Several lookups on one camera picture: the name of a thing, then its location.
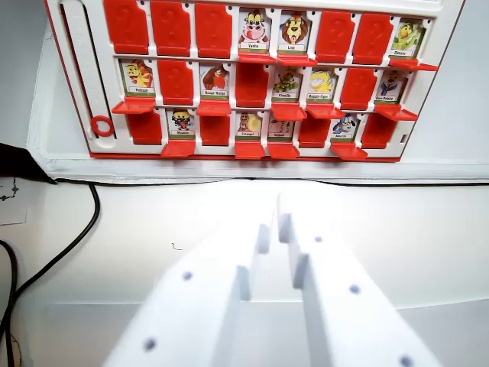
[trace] black wire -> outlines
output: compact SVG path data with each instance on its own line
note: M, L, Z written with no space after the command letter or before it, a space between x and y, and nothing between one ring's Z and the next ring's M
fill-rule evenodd
M32 278L30 278L25 283L23 283L19 287L19 289L17 289L14 293L12 293L12 289L11 289L11 295L10 295L9 300L8 300L7 310L5 311L5 314L2 318L2 322L0 323L0 343L2 342L2 337L5 333L8 333L7 335L10 335L10 321L11 321L12 311L14 309L15 303L20 298L20 296L35 281L39 280L39 278L41 278L44 274L46 274L57 262L59 262L63 257L65 257L71 250L73 250L76 247L76 245L78 245L78 243L83 239L83 237L86 236L86 234L90 231L90 229L95 225L97 219L99 218L99 214L100 214L100 199L99 199L99 195L97 194L97 190L95 188L95 185L93 183L89 183L89 188L90 188L90 192L92 193L92 196L93 196L93 201L95 203L95 210L93 212L93 216L90 219L89 224L86 225L85 229L62 252L60 252L55 258L53 258L51 261L49 261ZM11 250L11 247L9 245L7 245L5 242L0 241L0 244L2 244L2 245L5 244L6 246L4 246L4 247L9 248ZM9 254L9 256L11 255L11 253L13 254L14 261L12 261L12 258L11 258L12 279L15 278L15 282L17 282L18 270L17 270L17 259L15 257L15 253L13 251L9 252L9 250L7 250L7 252ZM13 352L13 349L12 349L10 337L6 338L6 341L7 341L7 357L8 357L8 345L10 344L11 352ZM13 356L12 356L12 361L8 360L8 367L15 367L15 365L13 363Z
M17 265L17 257L15 256L14 249L5 241L0 239L0 245L7 251L8 257L10 258L10 266L11 266L11 283L10 283L10 293L8 295L8 303L7 308L5 309L5 314L2 318L2 321L5 319L8 310L13 308L14 299L15 299L15 290L17 289L17 277L18 277L18 265ZM10 326L5 329L7 335L10 335ZM15 366L14 361L14 350L12 348L12 343L10 338L7 338L7 343L5 344L7 347L7 363L8 367Z

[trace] white table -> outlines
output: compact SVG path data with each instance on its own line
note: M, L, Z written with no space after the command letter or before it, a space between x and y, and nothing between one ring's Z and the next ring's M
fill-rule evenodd
M71 242L93 211L89 189L82 184L28 186L27 222L0 226L0 238L18 253L20 281ZM32 365L31 359L36 367L100 365L166 268L220 218L232 216L240 203L251 200L260 210L286 191L310 203L313 215L324 216L328 241L341 241L355 251L445 365L483 365L489 357L484 346L489 339L489 187L359 188L229 180L97 189L102 213L94 230L19 304L13 332L21 342L23 365ZM297 307L299 294L283 281L286 256L279 243L272 244L261 262L255 302L288 300ZM1 254L0 307L8 286L8 258ZM294 328L263 330L261 335L277 347L280 337Z

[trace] red ring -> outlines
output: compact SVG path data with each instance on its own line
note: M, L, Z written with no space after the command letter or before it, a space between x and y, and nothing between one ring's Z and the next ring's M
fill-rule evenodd
M98 121L103 121L108 123L108 131L106 132L101 132L99 130L99 125L97 124ZM114 124L112 123L112 120L109 119L108 117L105 116L95 116L92 121L90 122L90 126L92 127L92 130L99 136L110 136L114 134Z

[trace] guess who game board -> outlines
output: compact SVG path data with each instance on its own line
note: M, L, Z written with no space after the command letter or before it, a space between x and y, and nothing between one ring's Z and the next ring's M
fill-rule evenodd
M394 162L462 3L47 0L47 10L94 158Z

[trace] character card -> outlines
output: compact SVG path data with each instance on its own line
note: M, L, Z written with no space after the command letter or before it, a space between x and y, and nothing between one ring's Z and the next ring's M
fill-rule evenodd
M268 52L271 20L265 17L265 9L239 9L238 49L241 52Z
M237 112L236 140L260 140L262 121L263 119L256 113L256 111Z
M298 72L296 67L277 65L275 68L272 101L298 101L302 78L303 75Z
M149 60L119 59L122 85L126 96L154 97L153 70Z
M426 29L419 19L400 20L389 55L397 59L416 59Z
M167 123L170 139L196 138L196 125L188 109L167 109Z
M314 67L309 79L307 102L332 102L338 76L333 70Z
M385 70L382 74L381 84L375 95L376 104L392 104L399 103L406 88L407 78L406 72L402 70Z
M332 131L330 133L331 141L355 141L360 120L353 115L347 114L335 124L331 124Z
M269 141L292 141L294 121L278 121L270 115L268 124Z
M278 50L282 54L306 54L311 21L304 11L283 11L280 16Z
M200 98L229 99L229 72L221 63L200 64Z

